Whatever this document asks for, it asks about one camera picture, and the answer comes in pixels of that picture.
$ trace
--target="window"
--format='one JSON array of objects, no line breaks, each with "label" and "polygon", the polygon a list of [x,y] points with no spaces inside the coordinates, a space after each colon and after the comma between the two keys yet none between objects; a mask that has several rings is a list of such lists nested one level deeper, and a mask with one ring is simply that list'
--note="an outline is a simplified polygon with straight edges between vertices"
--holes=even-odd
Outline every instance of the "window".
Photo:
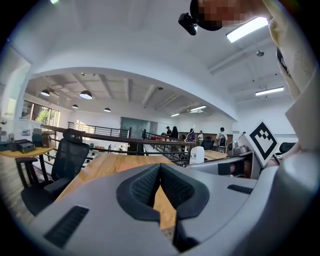
[{"label": "window", "polygon": [[58,126],[60,113],[45,106],[24,101],[21,118],[38,121],[49,126]]}]

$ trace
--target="railing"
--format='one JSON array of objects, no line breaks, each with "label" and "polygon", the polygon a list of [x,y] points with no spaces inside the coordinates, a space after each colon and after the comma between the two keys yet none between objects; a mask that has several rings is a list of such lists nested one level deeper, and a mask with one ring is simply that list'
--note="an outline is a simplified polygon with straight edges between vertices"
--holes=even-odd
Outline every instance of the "railing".
[{"label": "railing", "polygon": [[167,144],[154,144],[153,149],[157,150],[158,154],[168,154],[166,155],[172,162],[184,165],[190,160],[190,151],[195,146],[195,143],[188,142],[191,145],[185,146],[184,140],[179,138],[172,138],[164,135],[158,135],[151,132],[146,132],[146,129],[142,132],[142,138],[144,140],[167,142]]},{"label": "railing", "polygon": [[[41,127],[43,129],[48,129],[51,131],[63,133],[66,129],[50,126],[46,124],[42,124]],[[101,135],[101,134],[93,134],[85,132],[82,135],[84,138],[90,138],[90,139],[96,139],[96,140],[102,140],[102,141],[111,141],[111,142],[121,142],[121,143],[128,143],[128,151],[120,151],[120,150],[111,150],[111,149],[104,149],[104,148],[96,148],[91,147],[91,150],[96,150],[99,152],[111,152],[111,153],[120,153],[120,154],[127,154],[127,155],[138,155],[138,156],[148,156],[148,155],[164,155],[167,158],[169,158],[172,162],[182,165],[185,162],[189,160],[190,157],[188,157],[188,152],[184,152],[178,149],[181,149],[182,147],[186,148],[193,148],[196,144],[194,142],[184,142],[181,139],[172,139],[165,140],[164,137],[163,140],[153,140],[153,139],[136,139],[136,138],[124,138],[124,137],[116,137],[116,136],[107,136],[107,135]],[[59,142],[58,139],[52,138],[53,141]],[[159,152],[144,152],[143,145],[153,145],[154,148],[158,148]]]},{"label": "railing", "polygon": [[102,127],[102,126],[68,122],[68,128],[86,132],[89,134],[106,135],[106,136],[112,136],[112,137],[130,138],[131,136],[131,127],[129,130],[125,130],[125,129],[115,129],[115,128],[108,128],[108,127]]}]

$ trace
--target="camera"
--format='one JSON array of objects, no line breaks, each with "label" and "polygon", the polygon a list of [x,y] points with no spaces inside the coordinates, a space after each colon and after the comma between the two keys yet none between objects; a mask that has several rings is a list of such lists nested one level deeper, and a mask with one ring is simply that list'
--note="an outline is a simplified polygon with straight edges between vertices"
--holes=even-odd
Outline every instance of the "camera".
[{"label": "camera", "polygon": [[197,34],[198,25],[194,23],[189,13],[182,13],[178,22],[190,35],[195,36]]},{"label": "camera", "polygon": [[190,3],[190,14],[182,13],[178,20],[179,24],[192,36],[198,31],[198,26],[208,31],[217,31],[222,28],[221,21],[205,20],[205,15],[199,13],[199,5],[197,0]]}]

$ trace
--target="wooden desk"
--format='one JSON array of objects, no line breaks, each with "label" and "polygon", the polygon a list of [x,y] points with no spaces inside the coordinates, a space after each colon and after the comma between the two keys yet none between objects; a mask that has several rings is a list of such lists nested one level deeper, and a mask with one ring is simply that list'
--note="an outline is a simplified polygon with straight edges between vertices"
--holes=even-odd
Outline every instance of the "wooden desk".
[{"label": "wooden desk", "polygon": [[[48,181],[49,179],[48,179],[48,175],[47,175],[47,171],[46,171],[44,154],[53,150],[55,148],[55,146],[56,146],[56,143],[54,141],[51,141],[49,147],[36,147],[34,151],[31,151],[28,153],[21,153],[20,151],[12,152],[10,150],[6,150],[6,151],[1,151],[0,155],[8,157],[8,158],[15,158],[16,168],[18,170],[22,185],[25,188],[27,188],[28,184],[27,184],[26,178],[24,176],[24,172],[22,171],[20,163],[17,162],[17,159],[18,158],[33,158],[33,157],[39,156],[43,178],[45,181]],[[34,170],[33,171],[28,170],[27,167],[25,169],[26,169],[26,174],[28,175],[29,182],[31,184],[33,182],[38,181],[38,178],[35,180],[35,178],[37,176],[34,173]]]},{"label": "wooden desk", "polygon": [[208,160],[215,160],[215,159],[222,159],[226,158],[227,154],[226,153],[221,153],[213,150],[205,150],[204,151],[204,158]]},{"label": "wooden desk", "polygon": [[[172,164],[163,155],[122,155],[113,153],[100,153],[72,180],[72,182],[59,195],[57,200],[73,192],[84,183],[105,176],[123,172],[128,169],[149,164]],[[154,207],[160,212],[160,228],[166,229],[176,222],[176,210],[172,207],[161,186],[155,194]]]}]

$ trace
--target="metal railing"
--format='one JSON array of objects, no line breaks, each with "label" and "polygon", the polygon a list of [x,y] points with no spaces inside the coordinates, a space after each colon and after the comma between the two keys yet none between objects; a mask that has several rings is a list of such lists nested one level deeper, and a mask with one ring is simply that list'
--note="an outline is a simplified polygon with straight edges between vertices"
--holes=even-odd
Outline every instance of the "metal railing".
[{"label": "metal railing", "polygon": [[[59,133],[63,133],[66,130],[64,128],[50,126],[46,124],[42,124],[41,127],[44,129],[52,130]],[[193,148],[196,145],[194,142],[184,142],[181,139],[174,139],[172,141],[165,140],[166,138],[163,138],[164,140],[154,140],[154,139],[148,139],[146,137],[144,137],[144,139],[135,139],[135,138],[123,138],[120,136],[119,137],[106,136],[106,135],[93,134],[93,133],[87,133],[87,132],[83,133],[82,136],[84,138],[97,139],[97,140],[103,140],[103,141],[128,143],[128,151],[111,150],[111,149],[95,148],[95,147],[90,147],[90,150],[95,150],[99,152],[120,153],[120,154],[127,154],[127,155],[137,155],[137,156],[163,155],[169,158],[172,162],[174,162],[177,165],[181,165],[182,163],[187,162],[190,158],[188,157],[187,152],[182,152],[181,150],[178,150],[178,149],[182,148],[183,146],[188,148]],[[55,138],[51,138],[51,139],[56,142],[60,141]],[[154,148],[157,148],[159,152],[145,152],[143,147],[144,144],[154,146]],[[52,155],[46,155],[46,156],[48,158],[55,159],[55,157]]]},{"label": "metal railing", "polygon": [[89,134],[106,135],[106,136],[112,136],[112,137],[130,138],[131,136],[131,127],[129,130],[125,130],[125,129],[115,129],[115,128],[108,128],[108,127],[102,127],[102,126],[68,122],[68,128],[86,132]]}]

